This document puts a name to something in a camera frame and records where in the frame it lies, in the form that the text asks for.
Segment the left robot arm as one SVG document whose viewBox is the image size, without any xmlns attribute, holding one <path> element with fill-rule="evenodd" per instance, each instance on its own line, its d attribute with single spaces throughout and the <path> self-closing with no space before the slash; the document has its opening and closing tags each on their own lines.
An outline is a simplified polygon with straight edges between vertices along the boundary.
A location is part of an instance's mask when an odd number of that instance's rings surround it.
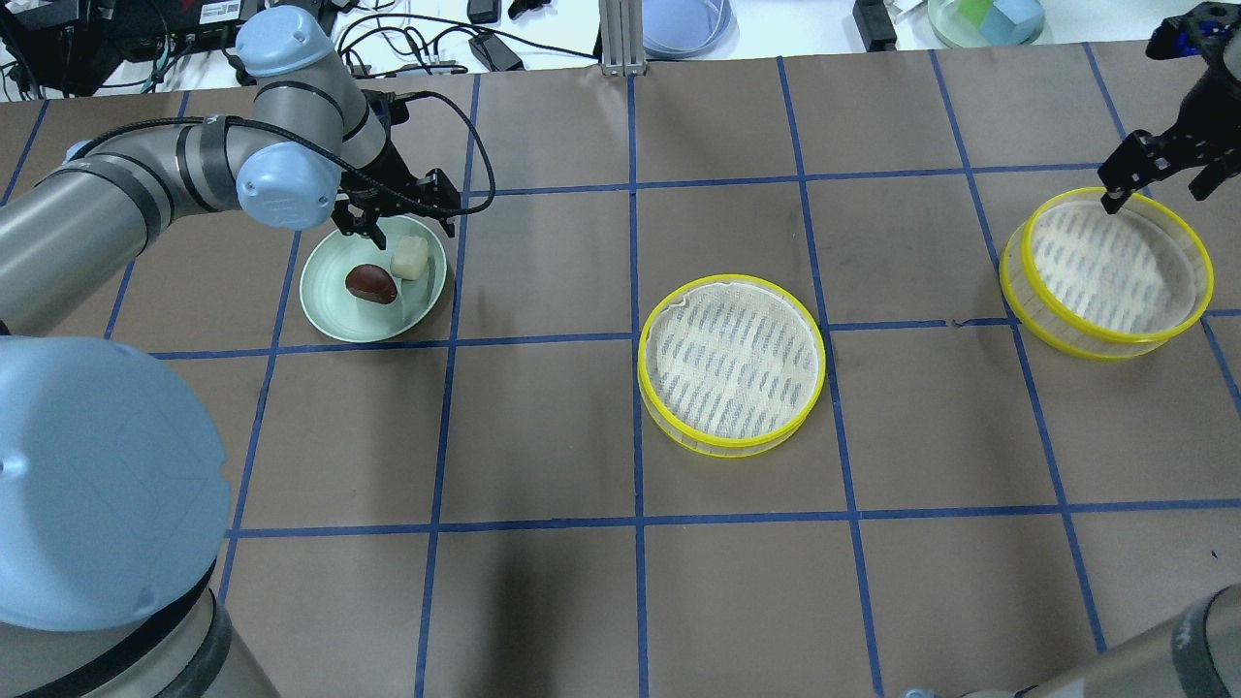
<svg viewBox="0 0 1241 698">
<path fill-rule="evenodd" d="M 235 50 L 252 116 L 107 130 L 4 204 L 2 623 L 46 633 L 2 663 L 19 697 L 278 696 L 211 587 L 231 492 L 204 402 L 150 354 L 56 327 L 181 219 L 333 221 L 385 250 L 398 219 L 453 236 L 474 212 L 393 147 L 423 93 L 360 88 L 305 9 L 254 14 Z"/>
</svg>

